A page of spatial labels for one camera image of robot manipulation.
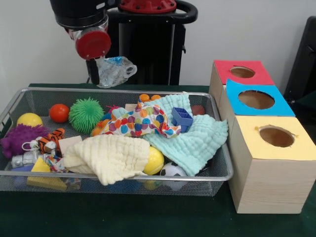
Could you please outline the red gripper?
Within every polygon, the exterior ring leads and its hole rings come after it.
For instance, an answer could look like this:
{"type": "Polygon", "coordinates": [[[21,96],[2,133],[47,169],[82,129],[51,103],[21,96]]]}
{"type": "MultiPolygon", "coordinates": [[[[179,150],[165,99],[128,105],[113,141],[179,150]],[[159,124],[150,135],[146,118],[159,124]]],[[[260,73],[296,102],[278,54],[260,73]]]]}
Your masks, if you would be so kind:
{"type": "Polygon", "coordinates": [[[93,84],[100,82],[95,59],[105,56],[111,48],[111,38],[107,29],[107,27],[92,27],[78,31],[66,29],[75,43],[78,55],[86,60],[88,75],[93,84]]]}

